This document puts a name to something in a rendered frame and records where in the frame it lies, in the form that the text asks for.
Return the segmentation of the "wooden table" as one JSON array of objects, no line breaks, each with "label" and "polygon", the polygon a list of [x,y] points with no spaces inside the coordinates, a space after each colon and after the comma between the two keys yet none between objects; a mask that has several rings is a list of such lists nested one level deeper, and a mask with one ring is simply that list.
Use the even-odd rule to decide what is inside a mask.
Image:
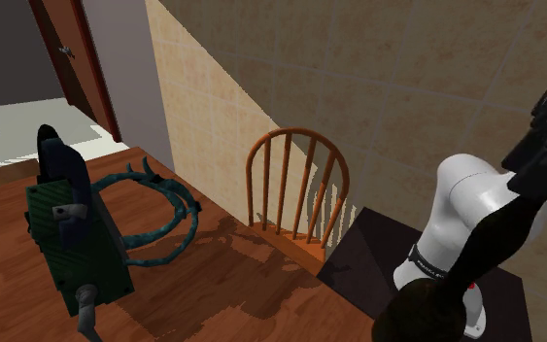
[{"label": "wooden table", "polygon": [[[26,178],[0,187],[0,342],[85,342],[30,238]],[[171,263],[96,310],[103,342],[371,342],[371,319],[207,197]]]}]

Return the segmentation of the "orange wooden spindle chair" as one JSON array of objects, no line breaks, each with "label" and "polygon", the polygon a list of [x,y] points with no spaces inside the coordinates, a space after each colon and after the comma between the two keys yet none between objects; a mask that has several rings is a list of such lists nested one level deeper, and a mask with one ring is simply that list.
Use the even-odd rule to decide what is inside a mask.
[{"label": "orange wooden spindle chair", "polygon": [[[307,154],[304,162],[300,187],[298,190],[288,188],[288,175],[290,171],[292,138],[304,136],[309,139]],[[282,137],[284,139],[280,185],[277,201],[277,211],[274,221],[268,220],[270,173],[272,163],[273,140]],[[327,148],[327,160],[322,179],[319,183],[317,196],[308,214],[307,231],[301,233],[299,227],[306,205],[307,190],[311,169],[315,157],[316,148]],[[254,195],[254,161],[257,153],[263,153],[262,172],[262,200],[261,219],[255,220],[255,195]],[[341,185],[336,195],[335,203],[327,220],[323,221],[325,230],[321,237],[314,235],[317,217],[323,208],[325,192],[328,187],[332,169],[338,167],[341,174]],[[248,227],[254,229],[273,247],[295,261],[301,267],[316,275],[325,264],[325,249],[341,210],[346,202],[350,189],[350,172],[345,157],[339,149],[322,134],[301,127],[278,128],[264,134],[252,146],[248,153],[245,166]]]}]

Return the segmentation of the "green box-shaped machine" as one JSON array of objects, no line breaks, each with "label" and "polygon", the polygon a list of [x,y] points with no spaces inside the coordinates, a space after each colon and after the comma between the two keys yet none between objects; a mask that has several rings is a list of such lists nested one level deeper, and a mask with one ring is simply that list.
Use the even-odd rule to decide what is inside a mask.
[{"label": "green box-shaped machine", "polygon": [[134,291],[126,246],[82,156],[48,124],[38,129],[37,151],[37,184],[26,189],[28,233],[69,315],[78,319],[77,331],[89,342],[103,342],[95,307]]}]

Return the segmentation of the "red-brown door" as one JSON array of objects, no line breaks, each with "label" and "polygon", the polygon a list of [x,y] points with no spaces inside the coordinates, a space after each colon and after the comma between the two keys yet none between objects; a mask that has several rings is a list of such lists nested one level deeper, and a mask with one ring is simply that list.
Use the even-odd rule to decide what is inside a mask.
[{"label": "red-brown door", "polygon": [[27,0],[67,103],[121,141],[81,0]]}]

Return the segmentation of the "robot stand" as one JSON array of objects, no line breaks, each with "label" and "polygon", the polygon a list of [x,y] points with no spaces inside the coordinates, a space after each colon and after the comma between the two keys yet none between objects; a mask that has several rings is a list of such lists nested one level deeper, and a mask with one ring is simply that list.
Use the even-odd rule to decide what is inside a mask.
[{"label": "robot stand", "polygon": [[[317,275],[370,318],[397,294],[393,272],[421,232],[368,208],[362,209]],[[522,279],[495,268],[477,281],[486,328],[461,342],[533,342]]]}]

